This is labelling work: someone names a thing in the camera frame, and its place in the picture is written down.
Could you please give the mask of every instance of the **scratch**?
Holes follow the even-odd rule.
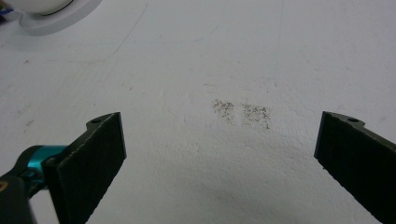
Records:
[[[215,33],[215,31],[217,31],[219,29],[219,24],[216,26],[215,29],[212,30],[212,32],[210,32],[209,35],[213,35],[213,33]]]
[[[285,10],[285,0],[282,0],[282,9],[280,11],[280,21],[279,21],[279,33],[277,34],[277,49],[276,49],[276,64],[275,64],[275,74],[277,74],[277,66],[279,64],[279,54],[280,54],[280,39],[282,37],[283,28],[283,13]]]
[[[139,18],[137,19],[137,21],[134,23],[134,26],[132,27],[131,31],[129,32],[129,34],[127,36],[125,36],[125,38],[122,40],[122,42],[120,43],[119,47],[111,54],[114,55],[117,53],[117,51],[119,51],[119,49],[122,47],[122,45],[125,43],[125,41],[128,39],[128,37],[132,34],[132,32],[134,31],[134,28],[136,28],[137,24],[140,22],[140,20],[142,19],[143,15],[146,13],[146,10],[148,9],[149,4],[146,3],[145,9],[143,10],[142,14],[140,14]]]

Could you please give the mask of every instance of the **teal metal part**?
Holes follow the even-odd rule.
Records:
[[[61,153],[66,146],[43,146],[39,148],[32,158],[29,160],[27,167],[37,169],[40,174],[43,175],[43,168],[41,162],[48,159],[51,156]]]

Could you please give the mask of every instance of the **white table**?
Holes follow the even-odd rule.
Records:
[[[395,1],[104,0],[0,25],[0,171],[120,111],[128,158],[89,223],[379,223],[313,154],[323,110],[396,141]],[[56,223],[46,191],[31,204]]]

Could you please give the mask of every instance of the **pencil mark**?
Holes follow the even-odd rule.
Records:
[[[117,53],[117,51],[119,51],[119,49],[122,47],[122,45],[125,43],[125,41],[128,39],[128,37],[132,34],[132,32],[134,31],[134,28],[136,28],[137,24],[140,22],[140,20],[142,19],[143,15],[146,13],[146,10],[148,9],[149,4],[146,3],[145,9],[143,10],[142,14],[140,14],[139,18],[137,19],[137,21],[134,23],[134,26],[132,27],[131,31],[129,31],[129,34],[127,36],[125,36],[125,38],[122,40],[122,42],[120,43],[119,47],[111,54],[111,56],[113,56],[114,54]]]

